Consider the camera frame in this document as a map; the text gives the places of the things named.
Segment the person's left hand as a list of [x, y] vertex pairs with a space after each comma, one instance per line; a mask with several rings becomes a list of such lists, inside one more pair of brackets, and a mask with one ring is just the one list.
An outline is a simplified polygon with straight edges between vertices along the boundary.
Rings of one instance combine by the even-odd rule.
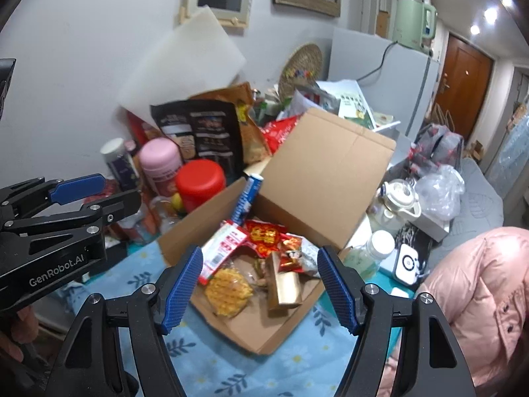
[[32, 343], [39, 334], [39, 320], [33, 306], [26, 306], [16, 316], [1, 318], [1, 350], [17, 362], [23, 361], [19, 344]]

